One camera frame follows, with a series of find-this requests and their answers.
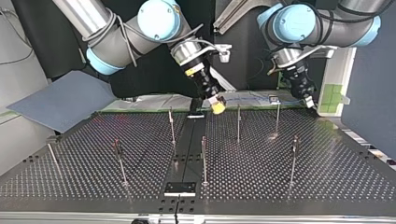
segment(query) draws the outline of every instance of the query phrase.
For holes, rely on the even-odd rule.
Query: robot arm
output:
[[[130,63],[137,66],[139,57],[167,44],[185,74],[200,88],[202,98],[212,104],[213,112],[224,111],[225,101],[219,97],[221,86],[210,73],[206,54],[216,50],[220,60],[227,63],[230,46],[214,46],[197,38],[200,27],[190,28],[175,0],[148,0],[138,15],[125,23],[100,0],[53,2],[88,42],[87,58],[98,72],[112,75]]]
[[[258,17],[273,52],[271,58],[290,82],[294,97],[313,106],[314,83],[306,58],[318,49],[362,47],[370,44],[381,26],[378,16],[394,0],[342,0],[336,10],[316,10],[304,3],[274,5]]]

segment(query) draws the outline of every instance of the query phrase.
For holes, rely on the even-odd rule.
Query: perforated metal table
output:
[[[186,117],[174,114],[174,147],[167,113],[93,116],[54,146],[58,166],[44,148],[0,177],[0,218],[9,212],[396,217],[396,173],[310,111],[282,110],[276,134],[275,110],[243,110],[239,144],[236,111]],[[301,153],[290,183],[294,135]],[[128,187],[112,151],[115,138],[125,150]],[[196,196],[164,197],[170,182],[195,183]]]

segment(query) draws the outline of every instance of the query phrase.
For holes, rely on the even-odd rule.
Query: blue joint cap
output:
[[[90,60],[92,67],[103,75],[113,75],[114,73],[124,69],[125,67],[116,67],[111,64],[105,63],[102,61],[95,53],[93,53],[92,49],[87,50],[87,58]]]
[[[373,24],[369,31],[355,44],[350,47],[364,47],[371,44],[378,36],[378,30],[381,28],[381,18],[379,16],[374,17]]]
[[[307,39],[315,29],[317,18],[312,8],[293,5],[280,10],[274,19],[274,34],[284,43]]]
[[[177,35],[181,10],[175,0],[149,0],[139,9],[137,23],[144,35],[153,41],[164,41]]]
[[[280,10],[283,7],[281,3],[278,3],[274,5],[273,7],[270,7],[266,11],[264,11],[262,14],[260,14],[257,17],[257,23],[259,24],[260,29],[262,26],[270,19],[270,17],[278,10]]]

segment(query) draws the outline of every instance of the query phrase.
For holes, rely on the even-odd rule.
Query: gray panel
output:
[[[396,158],[396,4],[382,16],[378,38],[358,49],[347,91],[343,123],[390,157]]]
[[[8,109],[14,110],[60,133],[116,100],[110,86],[94,77],[73,71]]]

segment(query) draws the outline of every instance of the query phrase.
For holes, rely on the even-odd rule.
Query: vertical post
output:
[[[238,105],[238,136],[237,136],[237,142],[241,142],[241,106]]]
[[[207,182],[207,174],[206,174],[206,137],[202,137],[202,157],[204,160],[204,186],[207,186],[209,183]]]
[[[172,131],[172,144],[176,144],[176,139],[175,139],[175,128],[174,128],[174,120],[172,116],[172,107],[169,109],[169,122],[171,123],[171,131]]]
[[[279,116],[280,116],[280,102],[277,104],[277,112],[276,112],[276,133],[279,129]]]
[[[128,180],[126,179],[125,168],[124,168],[123,163],[122,163],[123,150],[121,148],[121,143],[120,143],[120,139],[119,138],[115,139],[113,147],[114,147],[114,154],[116,155],[116,159],[120,163],[120,168],[121,168],[122,178],[123,178],[122,185],[124,187],[129,186]]]
[[[50,152],[50,155],[51,155],[53,161],[55,162],[56,165],[58,165],[58,160],[55,157],[55,153],[53,152],[52,145],[50,143],[47,143],[47,147],[49,148],[49,152]]]
[[[276,109],[276,132],[275,136],[277,136],[277,132],[279,131],[279,117],[280,117],[280,107],[282,103],[280,103],[279,97],[275,95],[269,96],[270,105],[277,105]]]
[[[294,182],[294,170],[297,161],[298,153],[300,152],[300,138],[298,135],[294,136],[293,144],[292,144],[292,152],[293,152],[293,164],[291,166],[291,177],[290,177],[290,186],[293,186]]]

